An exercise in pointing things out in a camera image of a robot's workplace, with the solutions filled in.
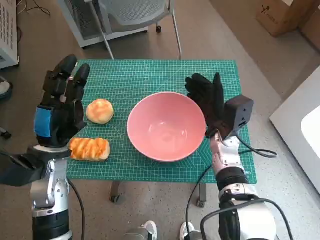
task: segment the green cutting mat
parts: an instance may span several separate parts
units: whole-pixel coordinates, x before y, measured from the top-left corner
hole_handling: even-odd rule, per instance
[[[78,66],[88,63],[90,75],[85,87],[83,106],[96,99],[109,100],[115,110],[113,119],[106,125],[88,123],[77,136],[106,138],[111,154],[105,162],[68,161],[67,174],[74,179],[99,179],[114,181],[149,181],[195,183],[212,163],[209,141],[204,139],[200,148],[179,162],[161,163],[139,153],[127,136],[127,119],[133,107],[143,98],[162,91],[186,94],[185,78],[200,73],[212,80],[219,72],[224,87],[225,101],[239,95],[236,62],[233,60],[81,60]],[[248,129],[241,137],[250,142]],[[251,184],[257,183],[251,153],[241,156]],[[204,183],[215,183],[210,170]]]

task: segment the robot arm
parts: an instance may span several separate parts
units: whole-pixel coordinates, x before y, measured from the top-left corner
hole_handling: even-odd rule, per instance
[[[223,141],[219,132],[210,140],[221,210],[259,198],[256,188],[249,184],[246,177],[239,145],[236,136]],[[219,234],[221,240],[274,240],[277,228],[273,214],[261,202],[221,213]]]
[[[265,199],[258,200],[239,155],[238,132],[250,121],[253,100],[238,95],[224,103],[219,73],[215,74],[212,83],[196,73],[186,79],[185,87],[188,97],[201,108],[208,126],[206,136],[210,139],[212,169],[219,190],[220,210],[201,221],[203,240],[207,240],[204,223],[216,214],[219,214],[221,240],[274,240],[275,219],[265,205]],[[247,203],[246,207],[239,206],[244,203]]]
[[[63,59],[45,77],[44,95],[36,109],[34,131],[39,145],[25,154],[0,152],[0,184],[31,185],[32,231],[34,240],[69,240],[67,157],[70,139],[83,129],[82,98],[90,72],[77,64],[75,55]]]

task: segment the person's foot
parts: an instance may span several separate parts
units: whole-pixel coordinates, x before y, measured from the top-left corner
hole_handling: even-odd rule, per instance
[[[189,224],[190,233],[196,230],[194,225],[191,222],[189,222],[188,224]],[[180,240],[184,240],[187,235],[188,235],[187,223],[184,222],[180,228]]]
[[[158,237],[158,230],[157,225],[154,221],[147,221],[145,224],[142,225],[151,235],[152,240],[157,240]]]

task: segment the black cable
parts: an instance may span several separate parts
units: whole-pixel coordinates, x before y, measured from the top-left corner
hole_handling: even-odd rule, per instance
[[[22,35],[23,35],[23,33],[22,33],[21,28],[20,28],[20,27],[18,27],[18,26],[16,26],[16,34],[17,34],[17,35],[19,35],[19,34],[18,34],[18,32],[20,32],[20,37],[18,37],[18,38],[17,38],[17,44],[19,44],[19,43],[20,43],[20,41],[21,41],[21,39],[22,39]]]
[[[82,214],[82,230],[81,230],[81,240],[85,240],[85,232],[86,232],[86,215],[85,215],[85,207],[84,207],[84,203],[82,202],[82,199],[80,197],[80,194],[76,188],[76,186],[73,184],[73,182],[67,178],[69,184],[71,185],[71,187],[74,190],[74,193],[76,195],[76,197],[78,198],[80,207],[81,207],[81,214]]]
[[[268,159],[273,159],[273,158],[276,158],[276,157],[278,156],[278,154],[277,154],[276,152],[271,151],[271,150],[255,149],[255,148],[253,148],[252,146],[250,146],[249,144],[247,144],[245,141],[243,141],[242,138],[241,138],[238,134],[236,134],[235,136],[239,139],[239,141],[240,141],[243,145],[245,145],[245,146],[249,149],[249,150],[246,150],[246,151],[242,151],[242,152],[240,152],[239,154],[245,154],[245,153],[254,152],[255,154],[258,154],[258,155],[260,155],[260,156],[262,156],[262,157],[265,157],[265,158],[268,158]]]
[[[217,210],[217,211],[214,211],[212,213],[209,213],[207,216],[205,216],[201,220],[201,223],[200,223],[200,230],[201,230],[202,240],[207,240],[207,236],[206,236],[206,232],[205,232],[205,223],[210,218],[212,218],[212,217],[214,217],[214,216],[216,216],[218,214],[222,214],[222,213],[225,213],[225,212],[229,212],[229,211],[245,208],[245,207],[248,207],[248,206],[250,206],[252,204],[258,204],[258,203],[270,203],[270,204],[272,204],[273,206],[275,206],[278,209],[278,211],[281,213],[281,216],[282,216],[282,218],[284,220],[284,223],[285,223],[286,229],[288,231],[288,235],[289,235],[290,240],[294,240],[294,237],[292,235],[291,228],[290,228],[290,225],[289,225],[289,221],[288,221],[284,211],[274,201],[271,201],[271,200],[266,199],[266,198],[254,199],[254,200],[251,200],[251,201],[247,201],[245,203],[241,203],[241,204],[236,205],[236,206],[231,206],[231,207],[228,207],[228,208],[225,208],[225,209],[221,209],[221,210]]]
[[[189,229],[189,222],[188,222],[188,214],[189,214],[189,206],[191,202],[191,198],[197,188],[197,186],[200,184],[201,180],[204,178],[204,176],[207,174],[207,172],[212,168],[212,165],[208,166],[207,169],[202,173],[201,177],[199,178],[198,182],[196,183],[194,189],[192,190],[192,193],[190,195],[188,204],[186,205],[186,210],[185,210],[185,222],[186,222],[186,230],[188,232],[188,237],[190,238],[190,229]]]
[[[45,7],[42,7],[42,6],[39,6],[38,3],[36,2],[36,0],[33,0],[34,4],[36,5],[35,7],[31,7],[28,9],[28,3],[27,3],[27,0],[25,1],[25,4],[26,4],[26,9],[25,11],[28,12],[30,10],[33,10],[33,9],[40,9],[44,14],[47,14],[48,16],[51,16],[51,12],[46,9]]]

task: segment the pink bowl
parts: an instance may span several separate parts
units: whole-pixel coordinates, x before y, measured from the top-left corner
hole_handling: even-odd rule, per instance
[[[176,92],[159,92],[142,99],[133,108],[127,132],[140,153],[169,163],[197,150],[204,139],[206,121],[190,98]]]

